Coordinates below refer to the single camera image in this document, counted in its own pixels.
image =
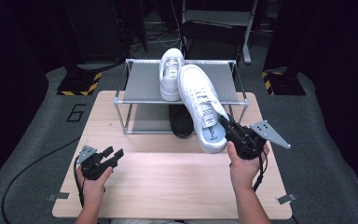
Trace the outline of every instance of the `wooden tabletop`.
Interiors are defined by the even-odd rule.
[[[98,94],[62,183],[61,192],[68,192],[69,197],[57,199],[53,215],[77,217],[81,211],[73,162],[82,147],[87,145],[97,148],[98,152],[111,146],[115,152],[121,148],[124,150],[118,167],[105,184],[100,217],[237,219],[227,150],[207,154],[200,148],[195,134],[186,139],[173,133],[124,134],[113,104],[115,94],[115,91]],[[249,126],[262,117],[255,96],[250,92],[246,95],[249,107],[242,125]],[[235,118],[239,117],[242,109],[233,106]],[[276,202],[276,198],[286,192],[272,148],[268,154],[268,169],[256,194],[270,219],[291,217],[290,204]]]

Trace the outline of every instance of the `black backdrop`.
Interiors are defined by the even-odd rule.
[[[264,68],[281,66],[312,80],[325,126],[358,175],[358,1],[285,0]]]

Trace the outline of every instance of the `gray carpet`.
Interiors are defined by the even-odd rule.
[[[297,196],[297,200],[292,202],[293,214],[301,224],[358,223],[358,180],[324,127],[310,80],[304,75],[298,76],[306,96],[269,96],[265,89],[261,72],[269,40],[269,34],[259,33],[250,49],[252,64],[241,62],[239,70],[246,90],[255,94],[263,118],[292,145],[290,150],[278,146],[273,148],[286,191]],[[131,55],[134,58],[159,59],[169,48],[164,45],[156,40],[148,44],[148,52],[139,48]],[[88,64],[87,67],[103,65]],[[65,70],[60,68],[47,73],[49,89],[45,101],[0,171],[0,205],[8,183],[24,167],[82,134],[98,92],[116,90],[122,69],[123,65],[120,65],[103,72],[91,96],[56,95]],[[79,105],[77,109],[84,113],[79,122],[67,122],[76,104]],[[47,198],[60,190],[76,144],[74,142],[46,157],[17,178],[5,202],[7,218],[11,223],[74,222],[73,219],[54,217],[51,214],[54,202]],[[5,223],[1,208],[0,223]],[[274,223],[295,221],[291,218]]]

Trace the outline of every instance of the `shoelace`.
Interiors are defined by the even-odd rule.
[[[199,114],[202,114],[201,106],[199,106],[199,105],[202,103],[208,102],[211,104],[211,106],[217,113],[219,113],[220,115],[225,117],[227,120],[229,120],[225,108],[222,107],[219,100],[212,94],[212,92],[209,90],[206,90],[205,87],[193,91],[191,96],[192,96],[192,101],[194,102],[194,106],[197,108]]]

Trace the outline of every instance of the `yellow and black hazard tape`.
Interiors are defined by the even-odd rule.
[[[261,77],[264,80],[264,85],[266,85],[266,89],[268,92],[268,95],[274,95],[274,90],[272,89],[271,83],[269,82],[269,74],[274,74],[274,75],[283,75],[283,73],[281,72],[262,72],[261,73]]]
[[[68,95],[68,96],[92,95],[94,93],[95,89],[97,88],[98,81],[100,80],[101,76],[102,76],[102,73],[99,73],[95,76],[94,80],[92,80],[92,84],[89,87],[88,91],[57,91],[57,95]]]

